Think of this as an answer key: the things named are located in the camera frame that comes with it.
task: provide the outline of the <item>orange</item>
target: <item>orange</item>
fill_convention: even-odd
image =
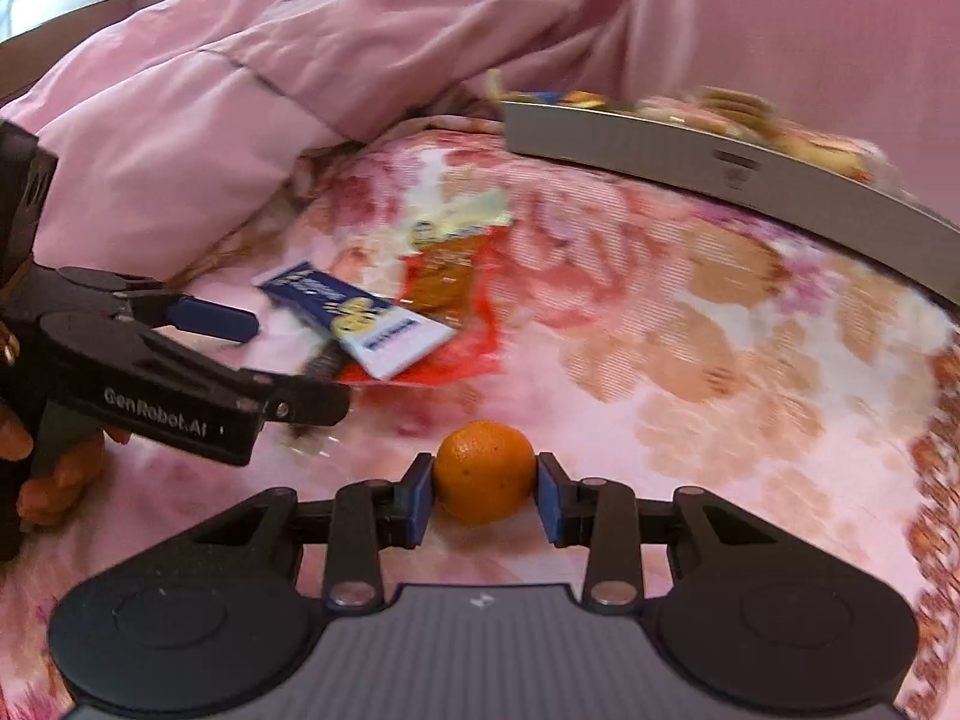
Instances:
[[[467,525],[515,514],[535,483],[534,448],[519,430],[499,422],[479,420],[455,430],[433,464],[440,505]]]

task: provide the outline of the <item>packaged food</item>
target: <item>packaged food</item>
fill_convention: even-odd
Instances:
[[[696,103],[684,103],[671,98],[647,98],[637,103],[632,115],[639,119],[681,127],[699,129],[712,135],[723,135],[747,143],[758,143],[760,134],[722,114],[702,108]]]
[[[500,370],[500,342],[488,297],[490,246],[496,228],[425,245],[405,258],[406,282],[398,306],[446,327],[454,335],[392,378],[394,385],[440,386]],[[344,384],[376,384],[358,365]]]
[[[824,170],[852,178],[887,194],[900,194],[901,177],[877,146],[854,138],[814,132],[784,122],[774,148]]]
[[[408,254],[456,238],[479,236],[496,227],[508,227],[512,215],[507,194],[500,188],[464,194],[442,205],[411,209],[407,223]]]
[[[487,100],[491,103],[540,103],[556,105],[563,99],[562,92],[512,92],[503,83],[499,68],[487,71],[485,77]]]
[[[456,332],[318,271],[309,262],[266,278],[259,288],[306,322],[328,331],[376,380],[388,381]]]
[[[603,95],[595,95],[592,92],[569,92],[563,95],[558,104],[569,108],[587,108],[587,110],[596,111],[606,110],[608,100]]]
[[[774,141],[784,130],[776,117],[774,106],[757,95],[704,86],[694,98],[694,103],[704,111],[747,127],[765,142]]]

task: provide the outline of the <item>screw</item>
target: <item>screw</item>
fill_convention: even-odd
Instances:
[[[330,590],[330,601],[343,608],[360,608],[376,598],[376,590],[366,581],[341,581]]]
[[[590,597],[605,607],[625,607],[637,598],[637,588],[625,581],[599,581],[590,589]]]

